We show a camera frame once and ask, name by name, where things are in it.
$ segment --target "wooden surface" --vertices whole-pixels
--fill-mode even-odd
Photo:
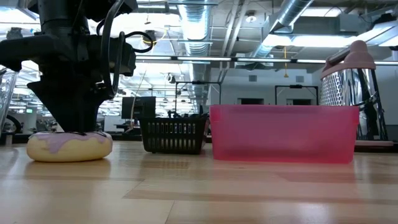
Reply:
[[[0,223],[398,223],[398,157],[349,165],[214,161],[115,142],[100,161],[31,161],[0,148]]]

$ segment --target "pink bin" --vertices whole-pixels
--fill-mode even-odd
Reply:
[[[355,106],[213,105],[214,159],[349,163],[359,109]]]

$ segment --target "donut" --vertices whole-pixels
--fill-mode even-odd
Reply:
[[[36,133],[30,136],[26,152],[40,162],[80,162],[109,155],[112,144],[107,133]]]

